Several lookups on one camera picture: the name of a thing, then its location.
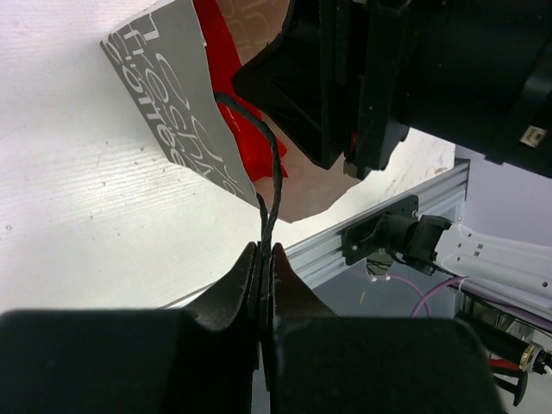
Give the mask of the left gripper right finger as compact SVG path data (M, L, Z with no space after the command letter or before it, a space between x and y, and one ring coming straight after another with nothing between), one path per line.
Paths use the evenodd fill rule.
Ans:
M483 348L454 319L340 317L271 257L264 352L274 413L500 413Z

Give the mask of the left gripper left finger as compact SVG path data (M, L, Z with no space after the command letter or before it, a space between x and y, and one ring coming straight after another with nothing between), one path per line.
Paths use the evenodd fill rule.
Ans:
M248 413L258 248L181 309L14 310L1 317L4 413Z

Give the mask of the red snack packet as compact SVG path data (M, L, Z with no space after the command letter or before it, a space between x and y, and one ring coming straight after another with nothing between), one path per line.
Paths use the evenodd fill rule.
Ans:
M212 89L229 95L240 103L256 119L261 119L260 111L252 104L238 97L232 85L234 74L242 67L238 52L215 0L201 0L193 3L204 39L210 70ZM220 103L219 110L229 126L237 144L241 162L251 181L255 182L273 175L273 157L267 138L237 110Z

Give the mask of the grey paper coffee bag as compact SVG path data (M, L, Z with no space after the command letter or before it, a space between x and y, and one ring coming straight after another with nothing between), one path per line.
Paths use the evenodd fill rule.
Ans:
M159 1L113 29L101 48L166 158L248 204L273 195L267 140L215 101L231 76L282 26L285 1ZM293 223L327 210L346 194L377 204L449 171L455 148L411 131L383 171L347 176L338 160L324 170L275 129L284 173L279 217Z

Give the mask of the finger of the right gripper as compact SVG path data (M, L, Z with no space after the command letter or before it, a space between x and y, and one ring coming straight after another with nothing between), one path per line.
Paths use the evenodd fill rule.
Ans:
M235 92L321 168L356 132L367 9L355 1L291 1L281 30L232 78Z

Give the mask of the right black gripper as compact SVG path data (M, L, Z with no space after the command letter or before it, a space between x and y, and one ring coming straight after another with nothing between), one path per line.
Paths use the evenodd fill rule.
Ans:
M368 1L359 178L411 129L497 164L551 174L548 1Z

